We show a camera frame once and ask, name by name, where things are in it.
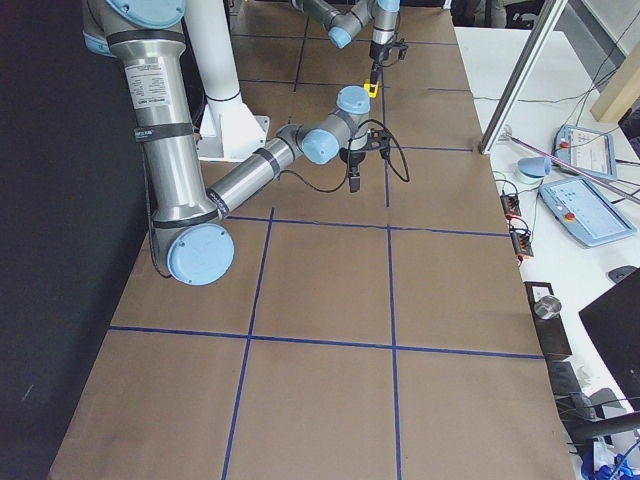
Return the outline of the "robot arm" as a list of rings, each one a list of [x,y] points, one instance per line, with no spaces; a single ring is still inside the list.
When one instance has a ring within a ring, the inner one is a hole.
[[[86,1],[82,13],[87,48],[124,67],[157,200],[148,221],[160,274],[191,286],[216,281],[234,258],[222,225],[233,210],[299,157],[361,158],[376,78],[341,89],[324,120],[269,137],[268,119],[243,101],[222,2]]]
[[[373,60],[369,80],[364,89],[375,98],[384,68],[401,61],[406,56],[408,45],[398,38],[400,2],[393,0],[360,0],[346,13],[322,0],[291,1],[300,12],[319,22],[332,43],[342,49],[351,43],[360,31],[373,22],[373,34],[369,56]]]

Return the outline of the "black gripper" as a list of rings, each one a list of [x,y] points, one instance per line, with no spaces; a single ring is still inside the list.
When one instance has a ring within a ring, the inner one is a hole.
[[[379,84],[382,70],[380,64],[387,64],[389,55],[393,50],[397,50],[398,60],[404,60],[408,48],[409,46],[404,38],[392,38],[383,44],[372,41],[369,49],[369,56],[373,60],[369,76],[370,85],[377,86]]]
[[[369,129],[365,135],[356,138],[346,148],[339,151],[340,159],[347,164],[349,191],[357,193],[361,188],[360,163],[368,152],[379,152],[383,160],[391,154],[390,137],[384,129]]]

